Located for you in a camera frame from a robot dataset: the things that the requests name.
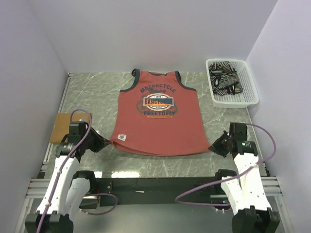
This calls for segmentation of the rust red tank top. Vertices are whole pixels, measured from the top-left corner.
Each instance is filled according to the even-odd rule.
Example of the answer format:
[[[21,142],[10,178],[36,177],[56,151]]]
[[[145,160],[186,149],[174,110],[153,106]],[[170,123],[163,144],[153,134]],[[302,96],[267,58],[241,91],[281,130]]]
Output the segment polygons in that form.
[[[111,144],[150,156],[183,156],[208,151],[197,91],[182,84],[178,71],[134,69],[133,84],[120,91]]]

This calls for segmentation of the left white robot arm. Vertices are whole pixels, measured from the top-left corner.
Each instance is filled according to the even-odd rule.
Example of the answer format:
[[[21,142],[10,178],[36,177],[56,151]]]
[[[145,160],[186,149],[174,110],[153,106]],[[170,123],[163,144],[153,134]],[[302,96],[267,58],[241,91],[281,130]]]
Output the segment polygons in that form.
[[[73,219],[85,195],[98,191],[93,171],[79,171],[86,150],[99,152],[110,144],[85,121],[69,124],[69,133],[55,150],[55,164],[45,195],[34,214],[28,214],[29,233],[71,233]]]

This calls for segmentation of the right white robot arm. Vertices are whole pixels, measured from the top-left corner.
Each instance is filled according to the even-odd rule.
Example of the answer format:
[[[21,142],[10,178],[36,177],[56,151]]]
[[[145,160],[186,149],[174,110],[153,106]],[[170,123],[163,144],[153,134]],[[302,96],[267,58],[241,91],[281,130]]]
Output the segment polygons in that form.
[[[232,155],[237,172],[220,169],[213,188],[225,193],[233,211],[234,233],[274,233],[280,218],[273,211],[263,188],[259,171],[259,153],[255,142],[248,140],[245,123],[230,123],[209,150],[223,157]]]

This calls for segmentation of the tan ribbed tank top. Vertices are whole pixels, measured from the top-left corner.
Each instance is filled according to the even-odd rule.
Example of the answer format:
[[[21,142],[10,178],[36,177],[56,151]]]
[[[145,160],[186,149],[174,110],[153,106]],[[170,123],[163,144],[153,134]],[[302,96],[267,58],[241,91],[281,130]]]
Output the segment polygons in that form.
[[[60,144],[65,135],[69,133],[70,113],[58,113],[54,128],[50,137],[51,144]],[[89,116],[86,113],[75,113],[72,121],[85,121],[89,123]]]

